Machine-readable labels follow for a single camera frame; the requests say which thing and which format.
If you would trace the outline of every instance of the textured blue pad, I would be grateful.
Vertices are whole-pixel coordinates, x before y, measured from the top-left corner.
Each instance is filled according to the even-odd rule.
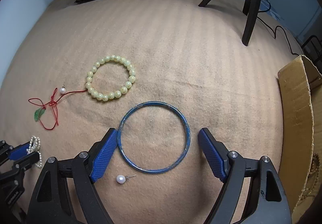
[[[203,130],[199,131],[198,142],[204,155],[206,156],[214,176],[220,179],[221,182],[226,182],[227,175],[224,170],[223,159],[220,157],[219,153],[216,151],[215,147]]]
[[[97,179],[101,178],[104,175],[104,172],[107,168],[107,165],[116,149],[117,146],[118,131],[113,130],[110,137],[107,139],[103,148],[97,154],[93,162],[93,170],[90,175],[93,182],[96,182]]]
[[[17,150],[12,151],[8,156],[9,160],[16,161],[21,159],[23,156],[26,156],[27,155],[26,149],[28,148],[29,148],[29,143],[27,143],[24,146],[21,146]]]

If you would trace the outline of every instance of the torn cardboard edge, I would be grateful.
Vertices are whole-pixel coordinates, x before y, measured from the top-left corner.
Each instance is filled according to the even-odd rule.
[[[308,178],[313,154],[322,158],[322,75],[300,55],[278,72],[278,79],[284,120],[279,177],[296,223],[321,186],[319,178],[310,196],[301,199],[316,180],[316,173]]]

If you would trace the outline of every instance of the striped fabric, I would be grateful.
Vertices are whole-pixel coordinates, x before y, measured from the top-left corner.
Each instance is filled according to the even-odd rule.
[[[278,32],[274,40],[259,21],[249,46],[242,44],[244,1],[213,0],[207,8],[198,7],[201,0],[73,1],[54,0],[14,57],[0,91],[0,139],[18,145],[39,136],[44,160],[68,159],[88,150],[110,127],[118,128],[138,103],[155,100],[177,107],[189,122],[191,145],[176,168],[161,175],[140,174],[116,151],[96,182],[116,224],[203,223],[222,183],[198,147],[202,127],[229,150],[255,159],[267,155],[278,169],[283,117],[277,72],[293,56],[284,35]],[[268,15],[263,19],[278,24]],[[136,67],[137,81],[126,95],[106,103],[87,92],[69,95],[58,104],[59,126],[53,131],[34,121],[37,108],[28,98],[47,102],[63,84],[67,91],[84,89],[87,71],[107,54],[125,56]],[[124,67],[107,63],[92,84],[106,93],[119,89],[127,77]],[[49,110],[41,119],[48,127],[54,123]],[[147,107],[126,121],[122,143],[137,165],[161,168],[182,152],[184,129],[168,110]],[[25,210],[39,173],[37,168],[26,172],[19,201]],[[115,180],[119,174],[137,175],[120,186]],[[247,190],[245,186],[234,221],[241,216]],[[83,220],[79,206],[75,211]]]

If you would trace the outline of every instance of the red cord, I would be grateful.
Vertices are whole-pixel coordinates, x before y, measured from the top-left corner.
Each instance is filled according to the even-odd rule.
[[[55,118],[55,124],[54,124],[54,126],[51,129],[46,128],[43,125],[43,123],[41,122],[41,120],[39,119],[39,121],[40,121],[41,125],[44,127],[44,129],[51,131],[51,130],[53,130],[55,128],[56,125],[58,125],[58,109],[57,109],[57,103],[59,102],[59,100],[62,97],[64,97],[65,95],[67,95],[67,94],[76,93],[76,92],[85,92],[85,91],[87,91],[87,90],[83,90],[83,91],[69,91],[69,92],[66,92],[64,95],[60,96],[60,98],[57,101],[54,101],[54,97],[55,97],[55,94],[57,92],[57,88],[56,88],[54,90],[54,93],[50,97],[50,101],[47,102],[46,104],[43,104],[42,100],[39,99],[39,98],[31,98],[31,99],[28,100],[28,102],[30,102],[31,104],[40,106],[42,108],[42,110],[45,110],[47,105],[52,108],[53,115],[54,115],[54,118]],[[41,104],[34,103],[31,100],[39,100],[41,102]]]

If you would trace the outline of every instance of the beaded bracelet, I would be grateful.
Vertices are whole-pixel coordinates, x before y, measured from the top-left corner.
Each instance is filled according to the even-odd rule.
[[[97,92],[92,87],[92,84],[91,84],[93,81],[92,77],[101,65],[109,61],[115,61],[120,64],[123,64],[128,69],[130,77],[128,77],[128,81],[125,83],[125,86],[122,86],[120,90],[117,90],[115,92],[110,92],[109,94],[102,94]],[[96,98],[99,101],[100,100],[108,101],[109,99],[110,100],[114,99],[114,97],[120,98],[122,94],[126,94],[128,92],[128,89],[132,87],[132,83],[135,82],[135,79],[136,79],[135,70],[131,62],[125,59],[124,57],[111,55],[111,56],[106,56],[105,58],[99,59],[97,62],[94,63],[94,66],[92,67],[92,69],[87,73],[85,88],[88,89],[88,93],[90,93],[93,98]]]

